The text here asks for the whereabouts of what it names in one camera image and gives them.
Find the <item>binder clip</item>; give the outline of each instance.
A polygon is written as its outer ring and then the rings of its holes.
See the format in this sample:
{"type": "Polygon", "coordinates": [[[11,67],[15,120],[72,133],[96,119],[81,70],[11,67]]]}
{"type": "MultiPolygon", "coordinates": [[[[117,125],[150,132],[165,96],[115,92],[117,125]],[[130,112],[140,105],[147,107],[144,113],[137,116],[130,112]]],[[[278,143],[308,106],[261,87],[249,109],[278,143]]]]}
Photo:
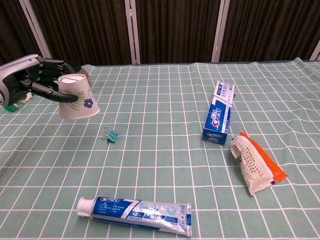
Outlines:
{"type": "Polygon", "coordinates": [[[118,133],[115,130],[109,130],[108,128],[104,128],[103,132],[107,135],[103,135],[101,140],[107,140],[107,143],[115,143],[117,140],[118,133]]]}

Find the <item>orange snack bag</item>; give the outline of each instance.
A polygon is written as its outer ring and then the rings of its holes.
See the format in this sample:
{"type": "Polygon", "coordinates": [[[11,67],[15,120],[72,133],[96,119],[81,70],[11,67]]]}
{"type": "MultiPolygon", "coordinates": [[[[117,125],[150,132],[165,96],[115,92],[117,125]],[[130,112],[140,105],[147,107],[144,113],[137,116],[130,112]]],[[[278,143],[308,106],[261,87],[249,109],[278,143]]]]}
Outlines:
{"type": "Polygon", "coordinates": [[[288,176],[246,131],[232,139],[230,149],[240,161],[241,173],[251,195],[288,176]]]}

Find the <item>curtain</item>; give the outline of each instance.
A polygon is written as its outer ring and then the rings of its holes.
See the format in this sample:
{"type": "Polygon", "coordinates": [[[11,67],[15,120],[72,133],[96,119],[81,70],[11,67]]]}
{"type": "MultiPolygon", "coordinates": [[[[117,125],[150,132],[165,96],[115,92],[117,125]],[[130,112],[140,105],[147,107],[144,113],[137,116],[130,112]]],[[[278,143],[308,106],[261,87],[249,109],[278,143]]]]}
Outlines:
{"type": "Polygon", "coordinates": [[[52,57],[82,65],[131,64],[125,1],[31,0],[52,57]]]}
{"type": "Polygon", "coordinates": [[[135,0],[143,64],[211,62],[220,0],[135,0]]]}
{"type": "Polygon", "coordinates": [[[29,54],[41,54],[19,0],[0,1],[0,66],[29,54]]]}
{"type": "Polygon", "coordinates": [[[309,60],[319,39],[319,0],[231,0],[219,61],[309,60]]]}

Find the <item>toothpaste box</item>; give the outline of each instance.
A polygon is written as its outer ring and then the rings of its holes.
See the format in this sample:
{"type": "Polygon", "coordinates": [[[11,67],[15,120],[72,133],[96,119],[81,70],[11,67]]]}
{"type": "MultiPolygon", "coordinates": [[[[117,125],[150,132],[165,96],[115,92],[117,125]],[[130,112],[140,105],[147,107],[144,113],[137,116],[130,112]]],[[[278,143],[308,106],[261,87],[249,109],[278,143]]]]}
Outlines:
{"type": "Polygon", "coordinates": [[[202,139],[225,145],[229,132],[235,85],[217,81],[209,113],[203,128],[202,139]]]}

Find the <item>paper cup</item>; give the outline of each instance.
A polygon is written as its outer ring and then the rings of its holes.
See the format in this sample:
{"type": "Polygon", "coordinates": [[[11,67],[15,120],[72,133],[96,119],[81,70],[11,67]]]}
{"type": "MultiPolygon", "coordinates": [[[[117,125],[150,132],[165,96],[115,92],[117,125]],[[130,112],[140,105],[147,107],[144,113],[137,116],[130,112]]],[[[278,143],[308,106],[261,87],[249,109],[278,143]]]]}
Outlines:
{"type": "Polygon", "coordinates": [[[76,102],[60,102],[59,114],[63,119],[89,118],[100,112],[100,108],[88,84],[86,75],[67,74],[58,78],[59,93],[78,97],[76,102]]]}

